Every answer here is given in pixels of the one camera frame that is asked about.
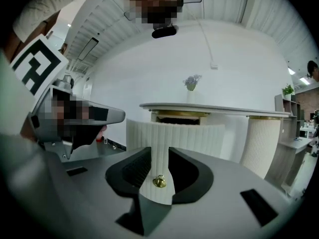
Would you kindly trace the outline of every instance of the brass drawer knob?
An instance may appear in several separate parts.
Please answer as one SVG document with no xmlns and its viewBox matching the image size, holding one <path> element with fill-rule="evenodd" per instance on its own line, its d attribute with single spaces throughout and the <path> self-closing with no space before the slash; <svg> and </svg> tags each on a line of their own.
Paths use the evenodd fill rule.
<svg viewBox="0 0 319 239">
<path fill-rule="evenodd" d="M 159 188 L 166 187 L 164 175 L 159 175 L 153 179 L 153 184 Z"/>
</svg>

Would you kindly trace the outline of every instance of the white round table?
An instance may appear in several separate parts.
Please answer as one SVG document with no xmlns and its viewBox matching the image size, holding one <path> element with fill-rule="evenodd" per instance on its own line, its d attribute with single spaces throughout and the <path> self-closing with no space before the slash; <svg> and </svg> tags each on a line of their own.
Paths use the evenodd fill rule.
<svg viewBox="0 0 319 239">
<path fill-rule="evenodd" d="M 247 137 L 240 163 L 261 178 L 265 178 L 275 155 L 281 118 L 287 118 L 290 115 L 285 112 L 183 103 L 148 103 L 141 104 L 140 107 L 152 112 L 152 121 L 189 116 L 193 120 L 198 119 L 201 125 L 206 123 L 207 115 L 214 113 L 249 117 Z"/>
</svg>

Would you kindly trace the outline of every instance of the green plant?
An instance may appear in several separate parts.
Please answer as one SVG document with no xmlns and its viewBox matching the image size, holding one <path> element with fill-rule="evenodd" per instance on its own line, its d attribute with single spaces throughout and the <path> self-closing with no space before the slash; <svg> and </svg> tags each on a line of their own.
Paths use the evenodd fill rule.
<svg viewBox="0 0 319 239">
<path fill-rule="evenodd" d="M 290 84 L 287 84 L 287 86 L 283 89 L 284 95 L 289 95 L 289 94 L 292 94 L 293 92 L 294 92 L 294 89 L 292 88 Z"/>
</svg>

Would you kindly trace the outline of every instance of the brick wall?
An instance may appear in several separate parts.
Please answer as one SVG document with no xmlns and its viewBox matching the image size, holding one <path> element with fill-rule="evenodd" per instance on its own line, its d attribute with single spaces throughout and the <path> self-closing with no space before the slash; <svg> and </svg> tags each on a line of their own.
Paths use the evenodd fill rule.
<svg viewBox="0 0 319 239">
<path fill-rule="evenodd" d="M 319 88 L 296 94 L 297 102 L 305 110 L 305 120 L 310 120 L 310 113 L 319 109 Z"/>
</svg>

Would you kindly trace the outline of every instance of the ceiling light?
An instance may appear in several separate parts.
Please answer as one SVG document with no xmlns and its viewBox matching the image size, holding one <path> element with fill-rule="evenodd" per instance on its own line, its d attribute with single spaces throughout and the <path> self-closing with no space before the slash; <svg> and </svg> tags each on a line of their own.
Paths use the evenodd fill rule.
<svg viewBox="0 0 319 239">
<path fill-rule="evenodd" d="M 85 59 L 85 57 L 90 53 L 90 51 L 99 43 L 97 39 L 92 37 L 92 39 L 85 45 L 80 55 L 78 56 L 79 60 Z"/>
<path fill-rule="evenodd" d="M 305 78 L 300 78 L 300 80 L 305 83 L 306 85 L 309 85 L 310 83 Z"/>
<path fill-rule="evenodd" d="M 291 70 L 289 67 L 288 67 L 288 71 L 289 71 L 289 73 L 290 73 L 291 75 L 294 75 L 294 74 L 295 74 L 295 72 L 294 72 L 293 70 Z"/>
</svg>

